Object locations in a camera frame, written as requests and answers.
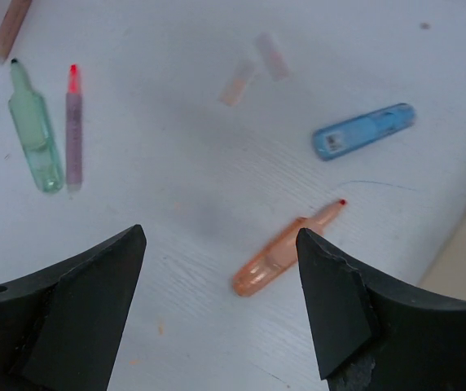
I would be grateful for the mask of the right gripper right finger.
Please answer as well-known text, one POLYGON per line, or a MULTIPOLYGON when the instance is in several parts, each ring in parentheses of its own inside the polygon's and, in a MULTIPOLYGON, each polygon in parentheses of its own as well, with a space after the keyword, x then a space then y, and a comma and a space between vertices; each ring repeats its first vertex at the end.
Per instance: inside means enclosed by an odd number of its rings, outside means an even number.
POLYGON ((387 275, 308 229, 298 265, 331 390, 466 390, 466 301, 387 275))

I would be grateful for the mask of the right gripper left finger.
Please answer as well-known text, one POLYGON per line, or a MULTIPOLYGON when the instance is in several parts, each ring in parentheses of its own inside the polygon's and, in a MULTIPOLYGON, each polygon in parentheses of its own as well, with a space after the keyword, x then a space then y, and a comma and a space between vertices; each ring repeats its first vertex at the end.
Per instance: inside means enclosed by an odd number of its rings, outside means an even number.
POLYGON ((0 390, 105 390, 147 240, 132 226, 0 284, 0 390))

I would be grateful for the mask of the pink highlighter pen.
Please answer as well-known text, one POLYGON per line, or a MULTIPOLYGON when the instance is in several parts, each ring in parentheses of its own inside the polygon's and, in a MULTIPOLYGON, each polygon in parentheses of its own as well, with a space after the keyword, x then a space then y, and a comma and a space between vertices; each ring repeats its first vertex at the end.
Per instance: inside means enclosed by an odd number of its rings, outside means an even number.
POLYGON ((76 64, 68 74, 65 119, 66 183, 70 191, 81 188, 83 181, 82 93, 81 76, 76 64))

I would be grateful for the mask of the small orange eraser piece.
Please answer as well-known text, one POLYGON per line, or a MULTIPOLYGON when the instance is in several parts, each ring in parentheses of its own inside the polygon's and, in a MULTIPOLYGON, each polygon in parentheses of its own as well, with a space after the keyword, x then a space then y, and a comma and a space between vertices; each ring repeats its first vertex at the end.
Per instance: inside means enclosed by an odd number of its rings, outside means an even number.
POLYGON ((223 88, 218 100, 229 107, 234 107, 242 99, 249 82, 256 71, 256 64, 250 59, 241 60, 223 88))

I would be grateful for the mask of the orange highlighter pen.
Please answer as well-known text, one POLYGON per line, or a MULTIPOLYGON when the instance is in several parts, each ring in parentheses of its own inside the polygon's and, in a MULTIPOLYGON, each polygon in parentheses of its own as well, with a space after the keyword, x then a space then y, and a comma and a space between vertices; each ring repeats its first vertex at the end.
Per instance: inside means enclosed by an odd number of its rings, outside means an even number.
POLYGON ((9 57, 32 3, 32 0, 11 0, 0 24, 0 64, 9 57))

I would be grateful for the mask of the blue highlighter cap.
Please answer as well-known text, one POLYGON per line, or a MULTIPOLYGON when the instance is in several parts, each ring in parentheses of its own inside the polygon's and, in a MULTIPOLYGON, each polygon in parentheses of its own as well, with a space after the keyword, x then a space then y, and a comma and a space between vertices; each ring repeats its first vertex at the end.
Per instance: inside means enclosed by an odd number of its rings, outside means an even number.
POLYGON ((415 109, 398 103, 316 130, 312 146, 319 158, 334 160, 414 125, 415 109))

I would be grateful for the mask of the green highlighter pen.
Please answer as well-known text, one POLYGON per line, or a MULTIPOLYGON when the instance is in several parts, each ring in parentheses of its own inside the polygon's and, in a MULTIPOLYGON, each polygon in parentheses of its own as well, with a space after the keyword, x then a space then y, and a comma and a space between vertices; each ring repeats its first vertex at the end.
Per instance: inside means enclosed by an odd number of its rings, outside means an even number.
POLYGON ((16 58, 11 60, 10 76, 13 93, 8 107, 30 173, 39 191, 54 194, 64 185, 64 173, 45 99, 16 58))

